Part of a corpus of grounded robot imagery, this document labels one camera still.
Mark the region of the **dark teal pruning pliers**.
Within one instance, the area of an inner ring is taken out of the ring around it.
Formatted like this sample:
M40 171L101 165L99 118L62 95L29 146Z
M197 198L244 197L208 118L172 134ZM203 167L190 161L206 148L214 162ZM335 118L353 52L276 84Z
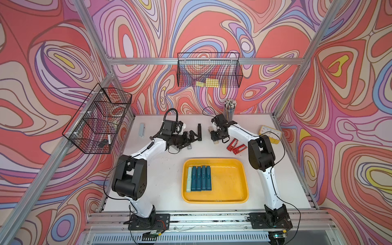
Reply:
M191 180L191 191L194 192L197 190L197 167L192 167L192 180Z

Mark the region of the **pale green pruning pliers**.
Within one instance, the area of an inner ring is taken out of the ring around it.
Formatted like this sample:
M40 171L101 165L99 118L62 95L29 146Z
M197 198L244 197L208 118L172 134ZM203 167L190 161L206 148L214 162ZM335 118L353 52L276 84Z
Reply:
M193 176L193 167L188 167L187 171L187 179L186 179L186 192L190 193L192 191L192 176Z

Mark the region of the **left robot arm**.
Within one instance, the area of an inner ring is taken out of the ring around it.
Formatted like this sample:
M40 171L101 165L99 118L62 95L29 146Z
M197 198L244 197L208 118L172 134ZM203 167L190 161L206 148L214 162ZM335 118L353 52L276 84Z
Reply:
M138 218L153 219L155 207L142 200L148 183L148 161L168 151L169 148L181 150L195 141L202 140L202 126L197 132L185 131L186 124L181 121L165 119L160 130L150 137L150 143L131 156L122 155L115 166L111 190L130 202Z

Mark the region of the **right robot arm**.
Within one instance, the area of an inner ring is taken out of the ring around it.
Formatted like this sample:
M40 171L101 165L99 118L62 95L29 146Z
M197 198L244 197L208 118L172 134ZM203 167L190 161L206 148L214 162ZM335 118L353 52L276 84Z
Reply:
M271 226L285 219L288 213L276 187L274 169L276 156L269 137L254 134L235 121L227 121L223 114L214 116L211 122L216 127L215 130L210 132L213 141L234 138L247 146L249 163L251 167L257 170L262 183L265 197L265 214Z

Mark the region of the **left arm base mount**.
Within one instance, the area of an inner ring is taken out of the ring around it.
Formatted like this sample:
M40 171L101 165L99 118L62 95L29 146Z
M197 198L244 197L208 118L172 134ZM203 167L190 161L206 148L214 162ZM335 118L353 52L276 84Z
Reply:
M158 232L161 232L168 230L169 224L169 213L158 213L151 215L148 218L142 218L132 214L128 223L128 229L130 231L157 230Z

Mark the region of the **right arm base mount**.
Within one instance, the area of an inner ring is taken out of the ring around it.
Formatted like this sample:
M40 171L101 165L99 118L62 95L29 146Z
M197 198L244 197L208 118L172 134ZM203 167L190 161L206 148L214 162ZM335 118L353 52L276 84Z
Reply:
M285 204L274 209L265 205L264 209L265 212L249 213L247 221L251 223L253 229L290 230L293 228L293 224Z

